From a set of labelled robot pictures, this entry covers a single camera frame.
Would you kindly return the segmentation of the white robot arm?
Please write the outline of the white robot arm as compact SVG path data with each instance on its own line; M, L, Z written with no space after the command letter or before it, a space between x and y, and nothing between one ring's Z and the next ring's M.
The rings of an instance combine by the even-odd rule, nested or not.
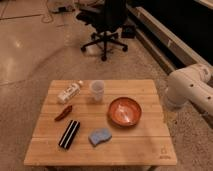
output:
M164 104L170 110L178 110L191 101L205 110L202 117L213 129L213 87L208 85L210 79L211 71L202 63L171 72L163 96Z

